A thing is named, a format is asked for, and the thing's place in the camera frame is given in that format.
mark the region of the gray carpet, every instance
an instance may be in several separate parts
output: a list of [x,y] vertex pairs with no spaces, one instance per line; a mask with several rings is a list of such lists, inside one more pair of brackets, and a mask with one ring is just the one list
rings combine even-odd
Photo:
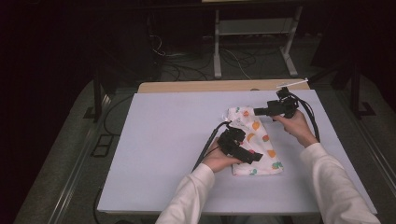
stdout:
[[[244,72],[252,79],[289,78],[285,64],[278,48],[284,37],[257,37],[264,40],[260,44],[246,44],[245,41],[224,40],[223,49],[231,51],[236,57],[245,58],[241,61]],[[297,38],[290,50],[290,56],[301,77],[312,77],[321,68],[310,66],[319,38],[306,36]],[[222,51],[222,79],[247,79],[233,55]],[[213,63],[211,48],[204,49],[203,54],[193,56],[172,57],[163,67],[161,81],[173,80],[211,80],[213,79]],[[382,223],[396,223],[396,199],[390,190],[389,183],[383,176],[380,166],[374,160],[370,143],[366,141],[368,130],[375,144],[381,149],[390,165],[396,164],[395,128],[396,116],[380,97],[375,85],[366,78],[361,81],[361,100],[368,102],[376,116],[363,117],[357,120],[348,109],[348,93],[334,91],[329,82],[329,75],[311,86],[318,93],[320,101],[343,144],[346,153],[354,165],[361,181],[366,187],[378,211]],[[116,216],[95,212],[93,208],[100,188],[117,147],[119,134],[122,130],[129,103],[134,89],[120,90],[104,100],[104,115],[97,123],[92,119],[84,119],[88,107],[92,107],[92,84],[89,84],[76,100],[70,115],[65,122],[47,160],[32,187],[15,223],[116,223],[119,220],[133,223],[152,223],[155,216]],[[109,146],[108,155],[93,157],[106,153],[105,147],[96,147],[101,134],[113,134],[113,142]],[[103,136],[102,145],[108,142]],[[318,217],[295,217],[296,223],[315,223]]]

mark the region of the person's left hand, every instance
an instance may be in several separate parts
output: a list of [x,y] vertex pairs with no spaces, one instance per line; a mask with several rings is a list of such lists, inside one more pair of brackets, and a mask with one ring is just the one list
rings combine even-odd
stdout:
[[219,148],[218,140],[218,138],[215,138],[215,141],[213,141],[212,145],[207,150],[206,156],[202,161],[203,164],[212,169],[213,173],[221,171],[229,165],[242,163],[236,158],[225,155]]

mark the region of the sleeve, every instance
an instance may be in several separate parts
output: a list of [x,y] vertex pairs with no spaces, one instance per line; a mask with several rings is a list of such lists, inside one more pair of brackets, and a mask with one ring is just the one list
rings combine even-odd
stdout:
[[176,194],[156,223],[198,223],[207,194],[215,184],[213,171],[201,163],[178,184]]
[[301,159],[312,175],[324,223],[380,223],[370,212],[344,167],[320,143],[307,147]]

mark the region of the floor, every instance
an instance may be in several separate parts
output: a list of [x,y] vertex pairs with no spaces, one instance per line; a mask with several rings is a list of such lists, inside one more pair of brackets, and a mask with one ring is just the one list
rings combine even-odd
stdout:
[[[238,36],[221,39],[222,79],[289,78],[279,53],[282,35]],[[312,77],[322,68],[310,62],[320,36],[297,36],[290,57],[299,77]],[[159,81],[213,80],[213,46],[200,52],[172,49],[166,52]],[[382,223],[396,223],[396,115],[370,80],[361,78],[361,101],[374,116],[356,119],[350,112],[349,86],[334,90],[329,74],[310,87],[317,91],[348,157],[366,187]],[[97,122],[87,116],[93,107],[92,83],[81,92],[50,154],[31,188],[15,223],[153,223],[154,215],[118,216],[95,211],[101,187],[117,148],[124,119],[137,89],[119,89],[103,100],[104,113]],[[294,217],[295,223],[318,223],[318,216]]]

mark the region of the colorful printed cloth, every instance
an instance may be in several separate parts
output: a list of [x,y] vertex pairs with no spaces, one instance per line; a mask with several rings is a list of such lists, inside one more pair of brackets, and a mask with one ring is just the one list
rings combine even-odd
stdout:
[[276,156],[267,131],[259,117],[254,115],[250,106],[235,107],[228,109],[230,126],[242,129],[245,139],[240,147],[262,154],[260,161],[251,164],[241,163],[233,165],[233,175],[272,175],[283,171],[283,165]]

